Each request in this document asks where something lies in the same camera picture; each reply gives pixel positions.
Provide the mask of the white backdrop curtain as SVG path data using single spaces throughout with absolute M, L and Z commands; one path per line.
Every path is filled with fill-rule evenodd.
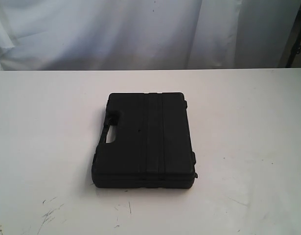
M 278 66 L 299 0 L 0 0 L 0 71 Z

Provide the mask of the black metal stand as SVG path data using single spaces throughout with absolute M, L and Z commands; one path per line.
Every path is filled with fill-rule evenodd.
M 297 32 L 295 42 L 293 43 L 293 45 L 291 47 L 290 55 L 288 57 L 286 65 L 285 65 L 286 68 L 291 68 L 296 56 L 301 53 L 301 5 L 297 12 L 294 23 L 299 23 L 299 30 Z

